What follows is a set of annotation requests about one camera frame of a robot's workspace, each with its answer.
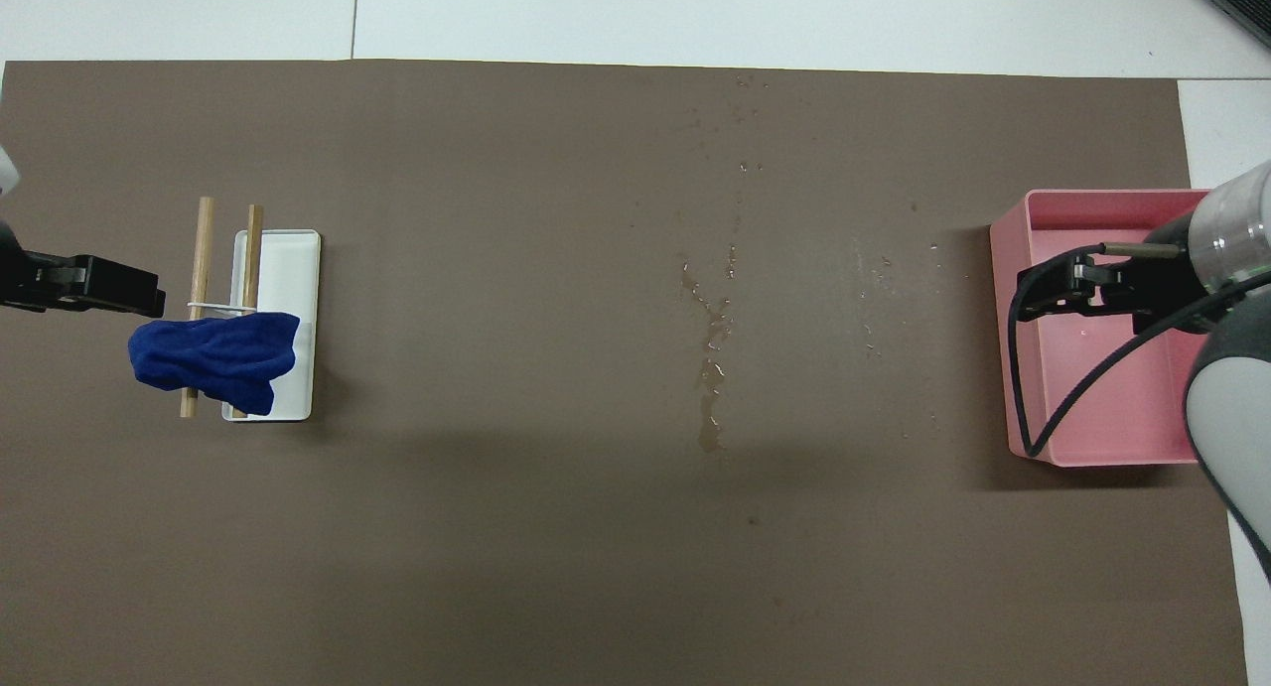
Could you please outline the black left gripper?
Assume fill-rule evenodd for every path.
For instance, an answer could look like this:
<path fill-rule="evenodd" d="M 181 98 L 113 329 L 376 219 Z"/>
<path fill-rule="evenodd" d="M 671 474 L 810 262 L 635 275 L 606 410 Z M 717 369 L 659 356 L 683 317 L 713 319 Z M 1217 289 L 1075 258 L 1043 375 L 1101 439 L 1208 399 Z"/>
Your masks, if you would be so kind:
<path fill-rule="evenodd" d="M 36 279 L 36 269 L 13 229 L 1 220 L 1 306 L 27 313 L 50 309 L 41 293 L 25 288 L 28 279 Z M 64 264 L 50 269 L 50 282 L 52 309 L 142 318 L 163 318 L 165 313 L 167 293 L 159 288 L 158 274 L 89 253 L 65 257 Z"/>

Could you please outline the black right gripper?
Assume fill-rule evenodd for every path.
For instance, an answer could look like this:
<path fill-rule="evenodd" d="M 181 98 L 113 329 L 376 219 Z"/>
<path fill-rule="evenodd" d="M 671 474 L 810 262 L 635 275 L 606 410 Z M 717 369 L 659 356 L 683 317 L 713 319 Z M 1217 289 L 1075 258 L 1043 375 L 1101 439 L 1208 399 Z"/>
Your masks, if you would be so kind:
<path fill-rule="evenodd" d="M 1167 221 L 1143 239 L 1149 244 L 1176 244 L 1172 259 L 1139 259 L 1132 271 L 1135 296 L 1143 310 L 1118 297 L 1127 285 L 1122 264 L 1098 264 L 1092 253 L 1077 253 L 1068 260 L 1068 274 L 1017 274 L 1014 319 L 1035 323 L 1047 316 L 1080 315 L 1106 318 L 1132 315 L 1132 332 L 1140 335 L 1159 325 L 1174 311 L 1207 296 L 1188 257 L 1188 232 L 1193 212 Z"/>

